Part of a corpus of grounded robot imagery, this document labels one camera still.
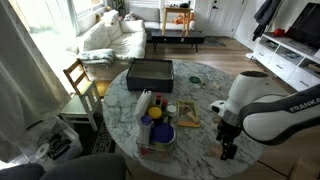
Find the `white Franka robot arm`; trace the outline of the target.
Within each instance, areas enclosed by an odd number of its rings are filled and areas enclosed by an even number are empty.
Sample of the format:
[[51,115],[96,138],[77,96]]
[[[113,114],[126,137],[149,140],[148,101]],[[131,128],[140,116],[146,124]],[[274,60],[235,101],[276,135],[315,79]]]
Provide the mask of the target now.
[[216,140],[222,160],[232,159],[241,133],[264,145],[279,145],[295,133],[320,124],[320,85],[289,94],[264,72],[237,75],[225,100],[210,108],[221,118]]

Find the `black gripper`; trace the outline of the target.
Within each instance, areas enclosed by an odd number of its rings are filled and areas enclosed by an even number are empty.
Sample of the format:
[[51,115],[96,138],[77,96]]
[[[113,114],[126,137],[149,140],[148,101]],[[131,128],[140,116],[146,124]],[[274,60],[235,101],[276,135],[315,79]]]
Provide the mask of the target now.
[[234,127],[224,120],[220,120],[217,126],[218,135],[216,137],[217,141],[221,142],[222,154],[220,156],[221,160],[227,160],[228,154],[229,158],[233,159],[237,152],[238,147],[233,143],[233,140],[238,137],[242,131],[239,127]]

